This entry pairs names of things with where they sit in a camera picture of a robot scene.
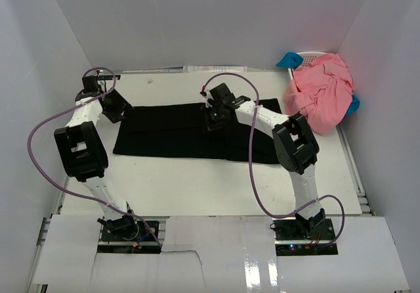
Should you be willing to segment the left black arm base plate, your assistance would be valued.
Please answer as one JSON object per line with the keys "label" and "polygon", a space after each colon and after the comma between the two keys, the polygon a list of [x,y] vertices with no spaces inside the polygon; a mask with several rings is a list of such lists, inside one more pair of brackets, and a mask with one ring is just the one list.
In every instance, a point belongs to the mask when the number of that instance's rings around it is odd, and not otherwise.
{"label": "left black arm base plate", "polygon": [[150,227],[138,219],[124,215],[120,219],[97,220],[101,224],[97,252],[101,254],[160,254],[155,238],[163,240],[163,223],[146,220]]}

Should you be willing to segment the black t shirt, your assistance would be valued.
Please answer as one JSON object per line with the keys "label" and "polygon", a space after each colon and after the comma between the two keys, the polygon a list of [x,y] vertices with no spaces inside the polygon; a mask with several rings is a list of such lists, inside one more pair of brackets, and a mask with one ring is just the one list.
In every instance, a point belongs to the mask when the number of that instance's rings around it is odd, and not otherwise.
{"label": "black t shirt", "polygon": [[136,106],[122,120],[113,153],[160,158],[201,158],[276,165],[272,138],[250,126],[229,122],[216,131],[205,127],[202,104]]}

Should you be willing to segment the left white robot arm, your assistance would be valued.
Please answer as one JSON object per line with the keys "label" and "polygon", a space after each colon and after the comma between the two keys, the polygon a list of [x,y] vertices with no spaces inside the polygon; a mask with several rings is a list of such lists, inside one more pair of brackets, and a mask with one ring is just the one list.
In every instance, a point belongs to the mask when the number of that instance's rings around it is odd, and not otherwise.
{"label": "left white robot arm", "polygon": [[98,222],[116,237],[132,240],[138,235],[137,220],[130,215],[132,209],[106,177],[109,166],[106,149],[96,130],[100,115],[113,124],[125,119],[124,114],[133,107],[116,91],[107,93],[104,76],[97,71],[94,76],[82,78],[83,89],[76,95],[76,105],[71,120],[65,127],[54,131],[54,139],[64,170],[88,188],[99,199],[104,212]]}

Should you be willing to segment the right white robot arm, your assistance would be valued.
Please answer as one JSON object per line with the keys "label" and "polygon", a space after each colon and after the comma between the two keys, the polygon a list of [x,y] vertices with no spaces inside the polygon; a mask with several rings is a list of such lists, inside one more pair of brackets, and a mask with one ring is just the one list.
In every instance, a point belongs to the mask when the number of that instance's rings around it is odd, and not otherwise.
{"label": "right white robot arm", "polygon": [[[320,232],[325,221],[325,210],[318,198],[315,180],[315,163],[320,151],[311,128],[301,114],[288,116],[269,110],[245,96],[236,97],[225,83],[212,89],[202,87],[200,95],[205,98],[203,112],[209,131],[222,129],[229,122],[238,122],[251,127],[248,141],[248,168],[251,186],[257,204],[268,216],[276,219],[294,217],[297,234],[310,240]],[[254,131],[268,135],[273,143],[276,158],[288,171],[295,195],[295,210],[292,214],[274,215],[264,206],[258,195],[253,175]]]}

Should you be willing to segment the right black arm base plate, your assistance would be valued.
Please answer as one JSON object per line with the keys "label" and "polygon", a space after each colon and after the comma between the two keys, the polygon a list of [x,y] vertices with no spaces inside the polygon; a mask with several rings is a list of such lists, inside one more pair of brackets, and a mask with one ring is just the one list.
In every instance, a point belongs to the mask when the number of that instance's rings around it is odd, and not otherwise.
{"label": "right black arm base plate", "polygon": [[278,257],[336,256],[337,245],[330,244],[335,238],[332,221],[326,219],[313,233],[307,234],[295,219],[274,220],[270,229],[275,234]]}

